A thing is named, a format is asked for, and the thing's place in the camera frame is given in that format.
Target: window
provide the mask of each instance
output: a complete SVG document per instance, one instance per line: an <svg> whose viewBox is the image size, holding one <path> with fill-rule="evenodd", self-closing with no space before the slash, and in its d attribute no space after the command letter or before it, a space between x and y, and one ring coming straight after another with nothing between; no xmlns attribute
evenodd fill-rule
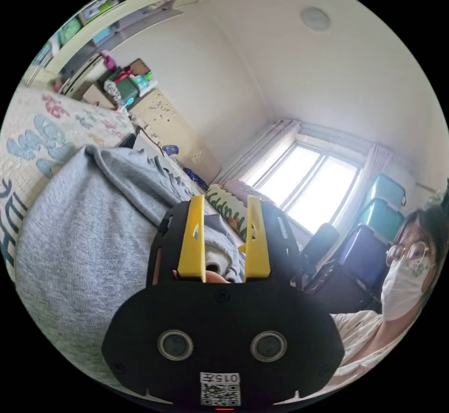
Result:
<svg viewBox="0 0 449 413"><path fill-rule="evenodd" d="M296 143L255 184L309 234L333 223L360 167L315 147Z"/></svg>

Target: white face mask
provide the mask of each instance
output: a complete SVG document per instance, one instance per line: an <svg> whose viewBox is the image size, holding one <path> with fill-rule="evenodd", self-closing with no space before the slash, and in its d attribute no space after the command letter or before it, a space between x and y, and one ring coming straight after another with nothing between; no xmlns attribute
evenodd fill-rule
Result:
<svg viewBox="0 0 449 413"><path fill-rule="evenodd" d="M391 321L408 313L422 297L429 272L429 258L393 261L382 286L382 315Z"/></svg>

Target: bed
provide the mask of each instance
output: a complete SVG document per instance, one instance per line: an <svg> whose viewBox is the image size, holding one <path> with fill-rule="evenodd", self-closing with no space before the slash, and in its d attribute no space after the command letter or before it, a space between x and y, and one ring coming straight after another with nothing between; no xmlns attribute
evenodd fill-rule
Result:
<svg viewBox="0 0 449 413"><path fill-rule="evenodd" d="M127 114L45 90L17 88L0 135L0 249L13 282L15 246L23 218L50 178L83 145L116 147L133 132ZM176 163L173 165L194 194L203 194ZM205 213L216 213L208 202ZM240 237L229 230L241 244Z"/></svg>

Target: ceiling light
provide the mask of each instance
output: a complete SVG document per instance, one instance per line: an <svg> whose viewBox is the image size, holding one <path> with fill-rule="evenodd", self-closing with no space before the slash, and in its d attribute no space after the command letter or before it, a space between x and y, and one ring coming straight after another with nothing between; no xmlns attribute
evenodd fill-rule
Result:
<svg viewBox="0 0 449 413"><path fill-rule="evenodd" d="M316 7L308 7L302 10L301 19L304 24L315 31L327 30L331 25L329 16Z"/></svg>

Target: qr code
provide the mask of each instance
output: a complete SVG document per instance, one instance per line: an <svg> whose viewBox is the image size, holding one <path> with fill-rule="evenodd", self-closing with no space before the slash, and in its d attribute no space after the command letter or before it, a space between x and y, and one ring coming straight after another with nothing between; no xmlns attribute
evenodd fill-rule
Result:
<svg viewBox="0 0 449 413"><path fill-rule="evenodd" d="M201 404L211 406L240 405L240 385L201 384Z"/></svg>

